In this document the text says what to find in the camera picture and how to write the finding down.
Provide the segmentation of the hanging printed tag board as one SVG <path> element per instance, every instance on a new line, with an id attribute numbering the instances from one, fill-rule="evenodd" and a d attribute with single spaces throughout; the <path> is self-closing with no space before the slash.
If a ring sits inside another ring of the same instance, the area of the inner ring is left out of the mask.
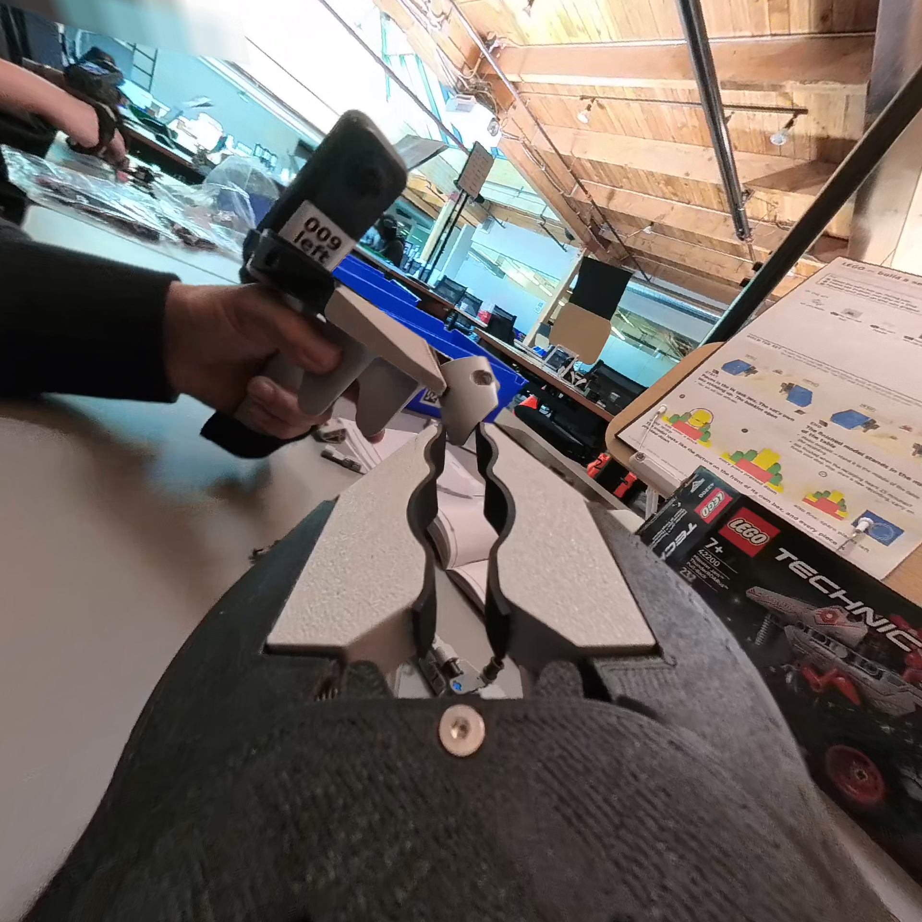
<path id="1" fill-rule="evenodd" d="M 474 142 L 455 180 L 456 188 L 467 195 L 468 199 L 477 199 L 489 177 L 493 163 L 494 156 L 490 150 L 478 141 Z"/>

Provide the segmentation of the printed instruction sheet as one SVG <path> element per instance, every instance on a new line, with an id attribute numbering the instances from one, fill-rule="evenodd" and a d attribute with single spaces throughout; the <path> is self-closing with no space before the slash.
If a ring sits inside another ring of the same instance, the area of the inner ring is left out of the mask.
<path id="1" fill-rule="evenodd" d="M 921 539 L 921 278 L 838 258 L 620 434 L 707 467 L 878 579 Z"/>

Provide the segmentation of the black slanted pole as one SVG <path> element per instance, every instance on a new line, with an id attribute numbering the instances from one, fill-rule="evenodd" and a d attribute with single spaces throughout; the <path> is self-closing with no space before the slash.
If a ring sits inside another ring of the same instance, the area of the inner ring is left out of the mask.
<path id="1" fill-rule="evenodd" d="M 921 70 L 917 69 L 839 164 L 788 236 L 709 331 L 702 345 L 725 342 L 744 327 L 788 271 L 823 234 L 847 200 L 870 177 L 920 110 Z"/>

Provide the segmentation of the grey toy brick assembly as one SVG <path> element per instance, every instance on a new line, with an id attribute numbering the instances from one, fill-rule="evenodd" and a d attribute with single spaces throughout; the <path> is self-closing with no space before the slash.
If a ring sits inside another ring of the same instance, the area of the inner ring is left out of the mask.
<path id="1" fill-rule="evenodd" d="M 506 693 L 496 684 L 502 670 L 502 662 L 495 655 L 485 667 L 477 668 L 458 656 L 449 644 L 435 638 L 426 653 L 417 657 L 417 668 L 433 697 L 506 697 Z"/>

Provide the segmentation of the blue plastic bin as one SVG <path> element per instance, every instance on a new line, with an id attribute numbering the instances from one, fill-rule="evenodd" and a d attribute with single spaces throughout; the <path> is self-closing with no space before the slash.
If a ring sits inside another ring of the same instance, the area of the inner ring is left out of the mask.
<path id="1" fill-rule="evenodd" d="M 397 282 L 387 279 L 377 268 L 348 255 L 333 270 L 333 276 L 388 316 L 412 329 L 448 360 L 474 355 L 486 359 L 498 384 L 499 400 L 498 409 L 486 417 L 487 422 L 495 422 L 501 410 L 506 409 L 524 388 L 526 381 L 522 375 L 462 332 L 446 329 L 443 321 L 421 309 L 418 297 Z"/>

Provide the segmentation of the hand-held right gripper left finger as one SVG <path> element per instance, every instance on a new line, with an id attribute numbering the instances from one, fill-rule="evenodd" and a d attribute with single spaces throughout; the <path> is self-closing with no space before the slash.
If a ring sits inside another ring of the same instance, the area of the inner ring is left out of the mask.
<path id="1" fill-rule="evenodd" d="M 432 646 L 442 426 L 432 425 L 340 494 L 267 635 L 267 651 L 397 670 Z"/>

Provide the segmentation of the another person's forearm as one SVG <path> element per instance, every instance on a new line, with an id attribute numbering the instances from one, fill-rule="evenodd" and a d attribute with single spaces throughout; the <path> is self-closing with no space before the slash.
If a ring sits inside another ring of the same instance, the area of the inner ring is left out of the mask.
<path id="1" fill-rule="evenodd" d="M 38 116 L 79 146 L 99 143 L 98 115 L 90 104 L 6 59 L 1 60 L 1 101 Z"/>

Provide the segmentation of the black toy set box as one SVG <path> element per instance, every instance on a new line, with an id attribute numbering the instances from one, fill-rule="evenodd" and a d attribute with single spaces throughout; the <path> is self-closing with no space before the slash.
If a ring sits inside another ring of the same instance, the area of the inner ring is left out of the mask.
<path id="1" fill-rule="evenodd" d="M 733 634 L 817 785 L 919 880 L 920 607 L 703 467 L 637 536 Z"/>

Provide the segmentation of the grey toy panel piece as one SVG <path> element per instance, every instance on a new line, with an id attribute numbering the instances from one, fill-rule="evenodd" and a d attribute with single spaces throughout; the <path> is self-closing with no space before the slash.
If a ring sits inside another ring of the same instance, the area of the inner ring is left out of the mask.
<path id="1" fill-rule="evenodd" d="M 440 416 L 446 439 L 463 445 L 486 417 L 499 407 L 497 379 L 484 356 L 472 355 L 441 365 L 445 389 Z"/>

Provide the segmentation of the clear plastic bags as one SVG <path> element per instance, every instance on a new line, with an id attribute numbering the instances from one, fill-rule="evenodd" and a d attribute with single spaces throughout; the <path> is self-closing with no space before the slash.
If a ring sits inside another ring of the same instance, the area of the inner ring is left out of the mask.
<path id="1" fill-rule="evenodd" d="M 54 162 L 2 146 L 10 180 L 36 205 L 80 214 L 150 243 L 239 258 L 245 238 L 279 200 L 254 158 L 231 156 L 201 184 L 137 166 L 124 179 L 90 158 Z"/>

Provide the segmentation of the person's left forearm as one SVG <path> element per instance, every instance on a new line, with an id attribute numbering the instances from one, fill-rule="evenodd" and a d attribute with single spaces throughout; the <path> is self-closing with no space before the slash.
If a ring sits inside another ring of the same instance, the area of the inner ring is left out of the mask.
<path id="1" fill-rule="evenodd" d="M 163 359 L 172 275 L 1 229 L 1 397 L 170 403 Z"/>

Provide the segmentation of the open instruction booklet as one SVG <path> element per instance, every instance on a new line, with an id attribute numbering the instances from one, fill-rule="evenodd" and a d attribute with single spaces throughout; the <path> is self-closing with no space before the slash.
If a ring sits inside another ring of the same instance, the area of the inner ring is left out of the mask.
<path id="1" fill-rule="evenodd" d="M 388 429 L 381 441 L 371 443 L 354 421 L 339 419 L 346 421 L 352 430 L 352 443 L 362 452 L 370 470 L 417 435 Z M 477 610 L 483 612 L 490 550 L 498 536 L 484 513 L 485 487 L 451 451 L 446 451 L 443 473 L 437 481 L 437 496 L 438 512 L 429 527 L 436 556 L 442 569 Z"/>

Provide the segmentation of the grey ceiling pipe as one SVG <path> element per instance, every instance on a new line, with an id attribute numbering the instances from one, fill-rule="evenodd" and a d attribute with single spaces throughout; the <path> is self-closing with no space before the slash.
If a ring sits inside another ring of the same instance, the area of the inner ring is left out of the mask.
<path id="1" fill-rule="evenodd" d="M 750 243 L 752 227 L 728 133 L 704 12 L 699 1 L 678 1 L 676 5 L 735 234 L 742 242 Z"/>

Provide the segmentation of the black and tan stand panel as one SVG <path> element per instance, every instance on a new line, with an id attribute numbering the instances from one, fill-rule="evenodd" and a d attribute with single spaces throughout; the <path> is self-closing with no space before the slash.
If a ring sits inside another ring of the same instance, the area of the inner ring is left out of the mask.
<path id="1" fill-rule="evenodd" d="M 559 284 L 525 342 L 561 347 L 579 363 L 595 363 L 612 333 L 613 318 L 634 272 L 581 255 Z"/>

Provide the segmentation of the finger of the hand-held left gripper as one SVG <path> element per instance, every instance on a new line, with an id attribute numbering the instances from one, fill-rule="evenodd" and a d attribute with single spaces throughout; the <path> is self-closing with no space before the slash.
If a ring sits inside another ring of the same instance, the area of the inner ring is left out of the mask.
<path id="1" fill-rule="evenodd" d="M 355 421 L 363 437 L 380 440 L 390 421 L 422 388 L 423 381 L 386 359 L 348 359 Z"/>
<path id="2" fill-rule="evenodd" d="M 429 343 L 361 295 L 346 287 L 336 288 L 326 305 L 325 319 L 341 350 L 339 366 L 323 378 L 323 396 L 329 404 L 350 387 L 351 377 L 345 375 L 348 359 L 386 359 L 420 378 L 421 389 L 437 397 L 444 392 L 441 365 Z"/>

